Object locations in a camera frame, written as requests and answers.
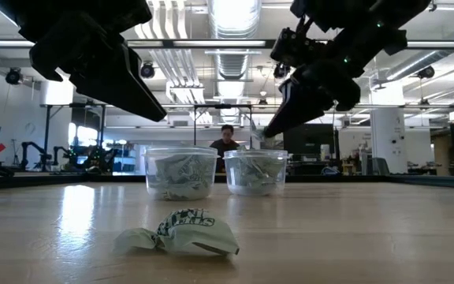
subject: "dark shirt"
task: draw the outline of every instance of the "dark shirt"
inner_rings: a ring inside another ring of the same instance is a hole
[[[222,139],[216,140],[215,142],[213,142],[210,145],[210,147],[218,150],[218,155],[220,156],[220,158],[217,159],[217,172],[218,173],[225,172],[225,164],[224,164],[224,160],[223,160],[224,153],[226,151],[237,150],[237,148],[239,146],[240,145],[238,143],[236,143],[236,141],[234,141],[234,140],[231,140],[230,143],[225,144]]]

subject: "window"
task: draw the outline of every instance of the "window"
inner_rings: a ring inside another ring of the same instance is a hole
[[[77,136],[78,144],[80,146],[96,145],[98,139],[98,131],[95,129],[78,126]]]
[[[73,145],[76,136],[76,124],[70,122],[69,123],[69,130],[68,130],[68,143],[69,145]]]

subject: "wooden tabletop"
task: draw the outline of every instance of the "wooden tabletop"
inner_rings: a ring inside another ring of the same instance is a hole
[[[133,227],[203,207],[232,228],[238,256],[112,252]],[[0,191],[0,283],[454,283],[454,189],[287,184],[272,197],[153,201],[145,184]]]

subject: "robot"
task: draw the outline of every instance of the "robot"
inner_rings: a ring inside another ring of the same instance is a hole
[[[290,10],[299,25],[281,32],[271,58],[296,71],[279,88],[283,103],[264,136],[319,118],[332,107],[353,108],[360,100],[353,78],[381,50],[392,55],[405,48],[406,32],[399,28],[430,1],[294,0]],[[120,35],[151,19],[145,0],[0,0],[0,12],[35,43],[32,66],[48,80],[62,80],[58,67],[81,94],[153,121],[166,116],[140,78],[140,58]],[[342,30],[320,43],[306,37],[312,24],[324,32]]]

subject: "ventilation pipe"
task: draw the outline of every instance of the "ventilation pipe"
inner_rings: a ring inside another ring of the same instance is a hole
[[[261,0],[208,0],[211,37],[214,39],[250,39],[255,36],[260,20]],[[223,103],[238,102],[243,95],[250,55],[215,55],[217,90]],[[233,115],[232,110],[221,110],[221,116]],[[236,118],[223,119],[234,122]]]
[[[173,24],[173,3],[171,0],[164,0],[164,6],[166,8],[166,33],[170,39],[176,39],[176,34],[174,33],[174,24]],[[189,68],[184,58],[184,54],[182,50],[174,50],[174,54],[177,56],[178,60],[180,61],[181,66],[183,67],[183,74],[187,78],[187,85],[193,85],[192,75],[189,72]]]
[[[160,14],[161,4],[160,4],[160,1],[152,0],[149,2],[152,2],[152,4],[153,4],[152,6],[154,7],[154,15],[153,15],[154,20],[152,22],[152,29],[154,30],[154,33],[158,39],[164,39],[165,36],[161,30],[161,14]],[[178,78],[181,86],[185,86],[185,79],[181,75],[180,67],[178,66],[177,62],[174,60],[174,56],[173,56],[173,53],[171,53],[171,50],[164,50],[164,55],[166,56],[165,60],[171,66],[170,72],[173,74],[173,76]]]
[[[137,26],[134,27],[134,30],[140,39],[153,39],[153,35],[151,33],[150,26],[148,25],[148,23],[138,24]],[[149,53],[150,56],[154,59],[154,61],[157,63],[158,67],[160,68],[164,76],[167,78],[167,80],[169,80],[172,85],[178,85],[180,82],[178,81],[177,78],[173,78],[169,73],[168,71],[169,67],[166,65],[166,60],[163,60],[164,56],[162,55],[162,51],[149,50]]]
[[[454,39],[454,32],[448,39]],[[407,61],[391,68],[386,74],[387,81],[395,81],[417,73],[419,70],[447,58],[454,50],[422,51]]]
[[[185,4],[184,0],[177,0],[177,12],[178,12],[178,35],[180,39],[187,39],[187,30],[185,29]],[[192,52],[188,50],[183,50],[185,65],[184,68],[188,69],[190,75],[192,76],[192,81],[194,86],[200,87],[199,77],[197,76],[197,70],[195,69],[194,60],[192,58]]]

